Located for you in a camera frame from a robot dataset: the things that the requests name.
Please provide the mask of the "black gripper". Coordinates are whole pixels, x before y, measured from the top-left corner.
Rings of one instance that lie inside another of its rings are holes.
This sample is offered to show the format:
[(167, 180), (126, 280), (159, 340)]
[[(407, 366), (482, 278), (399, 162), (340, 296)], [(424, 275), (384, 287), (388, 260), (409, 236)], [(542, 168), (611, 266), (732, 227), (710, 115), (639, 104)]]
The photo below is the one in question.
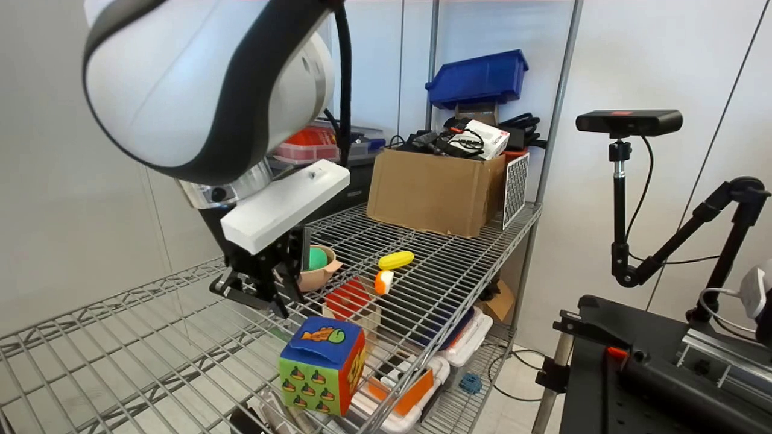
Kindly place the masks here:
[(261, 252), (249, 252), (224, 238), (220, 224), (224, 215), (227, 207), (209, 210), (209, 234), (224, 256), (224, 273), (209, 283), (209, 292), (256, 312), (286, 316), (286, 304), (305, 299), (299, 273), (309, 249), (306, 231), (292, 227)]

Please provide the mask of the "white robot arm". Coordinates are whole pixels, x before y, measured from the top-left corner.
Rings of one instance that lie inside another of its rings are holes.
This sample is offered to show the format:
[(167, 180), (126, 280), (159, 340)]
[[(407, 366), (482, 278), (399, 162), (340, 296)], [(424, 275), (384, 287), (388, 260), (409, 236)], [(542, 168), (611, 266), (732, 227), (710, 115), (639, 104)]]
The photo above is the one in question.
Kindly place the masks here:
[(84, 0), (79, 82), (102, 133), (184, 189), (224, 252), (212, 292), (285, 314), (302, 222), (349, 184), (335, 162), (285, 175), (271, 152), (329, 104), (319, 26), (343, 0)]

